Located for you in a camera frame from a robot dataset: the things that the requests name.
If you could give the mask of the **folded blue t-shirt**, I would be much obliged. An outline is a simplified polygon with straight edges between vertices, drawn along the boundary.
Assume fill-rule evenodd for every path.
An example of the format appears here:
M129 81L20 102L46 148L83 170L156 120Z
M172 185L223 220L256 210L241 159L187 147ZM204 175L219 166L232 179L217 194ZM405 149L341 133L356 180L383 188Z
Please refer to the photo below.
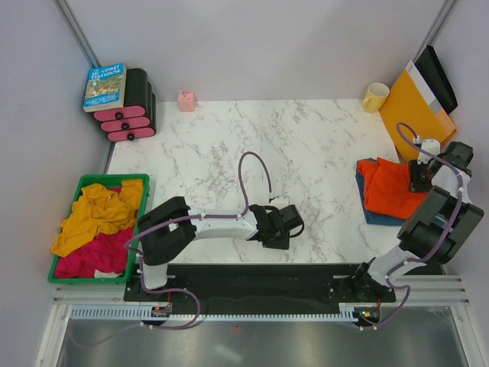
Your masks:
M405 222L404 219L372 212L365 206L366 189L371 183L372 174L374 173L376 163L377 161L373 158L361 159L357 161L355 168L355 179L358 186L361 208L363 210L365 221L369 225L401 226Z

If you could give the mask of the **yellow t-shirt in bin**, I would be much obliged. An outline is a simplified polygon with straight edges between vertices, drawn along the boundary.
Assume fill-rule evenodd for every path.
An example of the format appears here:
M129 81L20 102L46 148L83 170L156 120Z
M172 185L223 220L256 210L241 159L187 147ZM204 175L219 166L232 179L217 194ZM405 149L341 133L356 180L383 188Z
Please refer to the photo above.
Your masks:
M113 235L134 226L143 191L141 179L123 180L119 191L100 183L82 188L71 214L61 223L51 253L64 258L99 234Z

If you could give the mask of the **yellow mug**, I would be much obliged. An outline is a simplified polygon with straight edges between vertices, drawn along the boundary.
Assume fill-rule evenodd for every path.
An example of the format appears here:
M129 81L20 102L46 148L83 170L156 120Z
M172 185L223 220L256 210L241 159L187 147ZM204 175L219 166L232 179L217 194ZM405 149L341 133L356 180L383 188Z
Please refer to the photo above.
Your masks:
M383 83L371 83L364 95L363 109L368 113L377 112L390 94L390 88Z

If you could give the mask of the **white grey folder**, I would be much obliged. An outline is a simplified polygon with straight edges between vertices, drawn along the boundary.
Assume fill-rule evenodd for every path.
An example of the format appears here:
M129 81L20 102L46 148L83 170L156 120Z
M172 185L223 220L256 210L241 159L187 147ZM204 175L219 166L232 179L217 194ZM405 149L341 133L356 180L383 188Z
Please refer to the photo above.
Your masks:
M410 61L406 65L406 72L410 75L411 80L416 86L419 94L424 99L425 103L430 107L430 110L433 114L436 114L442 110L442 105L439 100L436 98L434 92L429 87L428 83L424 80L423 76L413 63Z

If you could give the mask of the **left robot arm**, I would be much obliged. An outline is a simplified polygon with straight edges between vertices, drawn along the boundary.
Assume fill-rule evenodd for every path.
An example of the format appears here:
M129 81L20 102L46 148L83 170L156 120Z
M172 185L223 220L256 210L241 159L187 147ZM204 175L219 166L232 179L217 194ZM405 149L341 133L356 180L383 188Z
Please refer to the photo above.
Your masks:
M264 248L287 250L302 234L305 223L293 204L248 206L243 213L204 210L175 196L137 221L141 244L141 292L150 300L167 294L169 263L191 242L203 239L239 239L259 242Z

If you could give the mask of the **small pink box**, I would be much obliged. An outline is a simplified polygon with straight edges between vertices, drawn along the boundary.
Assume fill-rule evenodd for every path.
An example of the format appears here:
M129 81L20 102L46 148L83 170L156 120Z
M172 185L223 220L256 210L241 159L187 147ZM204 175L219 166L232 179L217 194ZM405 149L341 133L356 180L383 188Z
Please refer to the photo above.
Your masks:
M181 112L194 112L196 110L196 95L192 90L179 91L177 102Z

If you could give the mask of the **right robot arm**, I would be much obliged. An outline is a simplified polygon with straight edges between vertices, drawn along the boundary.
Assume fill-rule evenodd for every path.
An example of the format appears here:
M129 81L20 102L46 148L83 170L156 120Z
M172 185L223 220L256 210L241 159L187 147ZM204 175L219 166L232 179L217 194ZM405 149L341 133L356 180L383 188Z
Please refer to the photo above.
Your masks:
M408 163L410 190L426 196L401 226L399 244L362 264L362 272L350 281L357 300L369 300L376 293L383 297L396 279L415 268L449 262L484 217L467 194L473 148L453 141L438 155L424 147L418 150L425 159Z

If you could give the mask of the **left aluminium frame post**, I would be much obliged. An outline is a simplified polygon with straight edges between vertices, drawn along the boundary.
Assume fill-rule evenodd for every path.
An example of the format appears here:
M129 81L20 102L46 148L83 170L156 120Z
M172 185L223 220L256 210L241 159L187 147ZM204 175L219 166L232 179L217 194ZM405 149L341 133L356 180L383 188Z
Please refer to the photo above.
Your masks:
M96 56L85 32L83 31L81 25L76 19L75 13L70 7L67 0L53 0L61 18L65 22L68 30L72 34L75 42L77 43L79 49L81 50L83 56L91 67L99 67L99 58Z

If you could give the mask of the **right aluminium frame post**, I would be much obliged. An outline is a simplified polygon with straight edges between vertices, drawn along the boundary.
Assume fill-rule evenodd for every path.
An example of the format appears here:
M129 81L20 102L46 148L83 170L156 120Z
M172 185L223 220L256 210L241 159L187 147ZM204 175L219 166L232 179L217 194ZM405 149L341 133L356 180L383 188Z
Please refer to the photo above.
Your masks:
M437 12L435 19L433 20L432 24L429 27L429 30L423 38L423 41L419 46L418 52L422 52L427 45L432 44L435 41L435 39L441 32L442 27L447 22L450 14L457 4L458 0L445 0L442 3L442 7Z

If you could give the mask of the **orange folder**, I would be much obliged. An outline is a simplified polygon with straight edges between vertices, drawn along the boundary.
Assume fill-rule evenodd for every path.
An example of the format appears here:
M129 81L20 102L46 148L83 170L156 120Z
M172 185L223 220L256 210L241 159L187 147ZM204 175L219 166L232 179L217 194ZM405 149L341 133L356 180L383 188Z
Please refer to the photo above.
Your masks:
M408 124L421 139L435 139L441 146L457 132L455 124L443 108L436 114L431 112L406 68L393 84L379 113L398 154L405 162L416 159L418 152L400 137L397 123Z

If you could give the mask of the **aluminium frame post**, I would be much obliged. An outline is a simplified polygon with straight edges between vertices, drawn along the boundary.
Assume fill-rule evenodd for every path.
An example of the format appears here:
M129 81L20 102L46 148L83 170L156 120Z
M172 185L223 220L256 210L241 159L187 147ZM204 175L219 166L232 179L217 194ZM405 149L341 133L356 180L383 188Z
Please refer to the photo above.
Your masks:
M458 0L445 0L442 3L442 7L437 12L435 19L433 20L432 24L429 27L429 30L423 38L423 41L419 46L418 52L422 52L427 45L432 44L435 41L435 39L441 32L442 27L447 22L450 14L457 4Z
M99 67L99 58L96 56L85 32L83 31L81 25L76 19L75 13L70 7L67 0L53 0L61 18L65 22L68 30L72 34L75 42L77 43L79 49L81 50L83 56L91 67Z

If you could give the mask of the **magenta t-shirt in bin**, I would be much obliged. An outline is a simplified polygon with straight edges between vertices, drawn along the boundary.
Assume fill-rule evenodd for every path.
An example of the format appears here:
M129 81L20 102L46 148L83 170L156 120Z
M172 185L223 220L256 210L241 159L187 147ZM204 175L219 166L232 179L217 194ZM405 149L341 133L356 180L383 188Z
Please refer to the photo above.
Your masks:
M120 187L110 190L119 191ZM133 236L134 226L113 235L99 234L70 255L64 258L58 256L54 276L67 279L110 278L121 275L128 262L128 251L124 244Z

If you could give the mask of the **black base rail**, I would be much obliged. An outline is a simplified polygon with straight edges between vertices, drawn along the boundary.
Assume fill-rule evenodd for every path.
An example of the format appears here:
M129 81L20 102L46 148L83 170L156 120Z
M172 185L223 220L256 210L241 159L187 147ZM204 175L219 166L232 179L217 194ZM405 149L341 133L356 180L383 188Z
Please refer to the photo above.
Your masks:
M302 265L170 265L170 295L146 293L137 276L126 284L126 302L170 301L180 311L197 309L257 313L325 311L341 303L383 305L396 300L383 297L358 280L360 264Z

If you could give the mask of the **black folder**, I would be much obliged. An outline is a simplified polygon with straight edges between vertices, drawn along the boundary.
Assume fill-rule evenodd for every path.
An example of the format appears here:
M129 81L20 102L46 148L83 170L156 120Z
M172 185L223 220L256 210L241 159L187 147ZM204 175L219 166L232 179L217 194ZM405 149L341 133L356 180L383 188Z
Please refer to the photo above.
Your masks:
M458 101L434 47L426 45L414 64L441 107L449 115L458 107Z

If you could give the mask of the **blue treehouse paperback book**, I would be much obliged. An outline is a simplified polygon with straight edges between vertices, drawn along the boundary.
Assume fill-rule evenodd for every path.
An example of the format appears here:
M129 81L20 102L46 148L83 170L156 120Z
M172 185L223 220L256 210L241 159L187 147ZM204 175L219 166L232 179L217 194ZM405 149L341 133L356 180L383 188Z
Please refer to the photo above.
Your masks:
M83 110L94 113L124 105L126 67L123 63L92 68L87 77Z

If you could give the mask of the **orange t-shirt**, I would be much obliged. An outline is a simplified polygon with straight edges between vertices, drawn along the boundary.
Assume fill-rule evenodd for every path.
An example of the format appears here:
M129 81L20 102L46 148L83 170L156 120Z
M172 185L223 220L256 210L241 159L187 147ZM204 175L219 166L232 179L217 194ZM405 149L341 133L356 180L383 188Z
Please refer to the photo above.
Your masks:
M375 214L408 219L427 196L410 190L407 164L383 158L362 159L357 162L356 173L364 179L360 188L364 208Z

